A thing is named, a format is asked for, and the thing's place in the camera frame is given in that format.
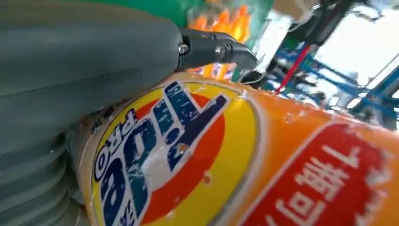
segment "detergent bottle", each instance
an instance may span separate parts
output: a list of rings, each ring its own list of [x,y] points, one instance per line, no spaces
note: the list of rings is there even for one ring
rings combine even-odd
[[[175,73],[75,128],[93,225],[399,225],[398,133],[270,92]]]

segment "bright light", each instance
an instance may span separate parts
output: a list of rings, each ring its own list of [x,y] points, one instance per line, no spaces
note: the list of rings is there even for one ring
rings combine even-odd
[[[338,101],[339,101],[339,97],[333,97],[333,98],[331,98],[331,100],[330,100],[330,106],[336,106],[336,104],[338,103]]]
[[[346,108],[352,109],[352,108],[356,107],[356,105],[358,105],[360,102],[361,102],[361,98],[355,98],[348,104],[348,106],[346,106]]]
[[[367,89],[374,89],[378,86],[388,75],[390,75],[395,68],[399,65],[399,55],[396,55],[395,59],[385,67],[381,73],[379,73],[372,81],[367,85]]]
[[[280,83],[278,83],[278,82],[276,82],[276,81],[268,81],[272,86],[273,86],[273,88],[275,88],[275,89],[278,89],[279,87],[280,87]],[[281,90],[280,90],[280,92],[283,92],[284,90],[286,90],[286,88],[284,87],[284,88],[282,88]]]
[[[366,92],[363,92],[363,93],[360,93],[359,94],[359,97],[366,97],[367,96],[367,93]]]
[[[334,111],[340,111],[340,110],[342,110],[341,107],[337,107],[337,106],[331,107],[331,109],[333,109]]]
[[[399,90],[392,95],[392,98],[399,98]]]

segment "blue lettering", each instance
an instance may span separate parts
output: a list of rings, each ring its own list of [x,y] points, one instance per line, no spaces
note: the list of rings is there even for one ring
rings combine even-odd
[[[156,142],[157,135],[152,121],[150,119],[144,119],[133,129],[123,148],[126,171],[133,193],[137,218],[143,211],[148,199],[148,190],[141,166],[154,148]]]
[[[125,211],[123,212],[123,216],[119,220],[119,226],[133,226],[135,224],[133,211],[130,205],[131,200],[129,200],[128,204],[126,205]]]
[[[177,81],[165,87],[165,94],[184,127],[200,114]]]
[[[170,114],[168,106],[165,100],[160,100],[153,109],[155,118],[157,119],[158,126],[162,135],[165,135],[166,131],[173,125],[173,117]]]
[[[218,96],[216,99],[208,102],[201,114],[196,117],[191,117],[190,121],[186,121],[184,133],[180,136],[178,141],[170,147],[168,152],[170,170],[175,168],[184,152],[190,147],[195,138],[199,136],[200,132],[205,129],[206,125],[209,124],[226,103],[227,99],[225,97]]]
[[[103,213],[105,225],[111,226],[118,214],[125,192],[125,177],[122,172],[122,162],[114,159],[101,182],[101,200],[103,200]]]

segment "blue metal frame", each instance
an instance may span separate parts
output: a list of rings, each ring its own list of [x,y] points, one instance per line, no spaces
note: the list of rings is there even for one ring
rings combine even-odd
[[[299,52],[299,51],[300,51],[300,50],[296,50],[296,51],[294,51],[294,52],[291,52],[290,54],[286,54],[285,52],[281,51],[281,49],[280,49],[280,50],[276,53],[276,56],[281,57],[281,58],[284,58],[284,59],[286,59],[287,61],[293,62],[293,61],[295,61],[296,58],[298,57],[298,55],[299,55],[298,52]],[[313,62],[313,63],[315,63],[315,64],[317,64],[317,65],[318,65],[318,68],[325,68],[325,69],[327,69],[327,70],[329,70],[329,71],[335,73],[336,75],[340,76],[341,78],[343,78],[343,79],[346,80],[349,84],[352,84],[352,85],[348,85],[348,84],[345,84],[345,83],[336,82],[336,81],[333,81],[333,80],[331,80],[330,78],[328,78],[328,77],[322,75],[321,73],[319,73],[318,71],[316,71],[315,69],[313,69],[313,68],[311,68],[311,67],[309,67],[309,66],[307,65],[307,63],[308,63],[309,61],[310,61],[310,62]],[[397,83],[398,83],[398,86],[399,86],[399,80],[398,80],[398,78],[399,78],[399,68],[397,68],[396,71],[394,71],[393,73],[391,73],[380,85],[378,85],[378,86],[377,86],[375,89],[373,89],[373,90],[368,90],[367,88],[358,87],[358,86],[357,86],[358,84],[357,84],[357,82],[356,82],[355,80],[353,80],[353,79],[351,79],[351,78],[348,78],[348,77],[345,76],[344,74],[342,74],[342,73],[338,72],[337,70],[335,70],[335,69],[333,69],[333,68],[331,68],[331,67],[329,67],[329,66],[327,66],[327,65],[325,65],[325,64],[323,64],[323,63],[321,63],[321,62],[319,62],[319,61],[317,61],[317,60],[315,60],[315,59],[314,59],[313,57],[311,57],[311,56],[307,56],[307,57],[305,58],[305,61],[302,62],[302,63],[300,64],[300,68],[301,68],[302,70],[304,70],[304,71],[307,71],[307,72],[310,72],[310,73],[316,75],[319,79],[324,79],[324,80],[328,81],[329,83],[331,83],[331,84],[337,86],[339,89],[343,90],[344,92],[349,93],[349,94],[352,95],[354,98],[361,98],[360,103],[359,103],[356,107],[354,107],[354,109],[352,109],[352,112],[353,112],[353,113],[360,112],[361,109],[362,109],[363,107],[367,106],[367,105],[372,105],[373,107],[375,107],[375,108],[381,110],[382,113],[383,113],[384,115],[387,115],[388,117],[395,117],[395,118],[397,117],[397,114],[393,111],[393,107],[392,107],[392,108],[391,108],[391,107],[387,108],[387,107],[385,107],[385,106],[383,106],[383,105],[381,105],[381,104],[374,103],[374,102],[370,101],[370,100],[368,99],[368,97],[370,97],[370,96],[379,97],[379,98],[381,98],[381,99],[383,100],[384,103],[390,103],[390,105],[398,106],[398,105],[399,105],[399,100],[386,96],[386,95],[383,93],[383,91],[384,91],[384,89],[385,89],[386,87],[388,87],[389,85],[391,85],[393,82],[397,82]],[[296,88],[294,88],[294,87],[290,87],[290,88],[291,88],[291,89],[294,89],[294,90],[295,90],[296,92],[298,92],[298,93],[305,94],[307,97],[312,98],[312,97],[310,97],[309,94],[307,94],[306,92],[303,92],[302,90],[296,89]],[[360,93],[367,93],[367,94],[366,94],[366,97],[359,97],[359,94],[360,94]]]

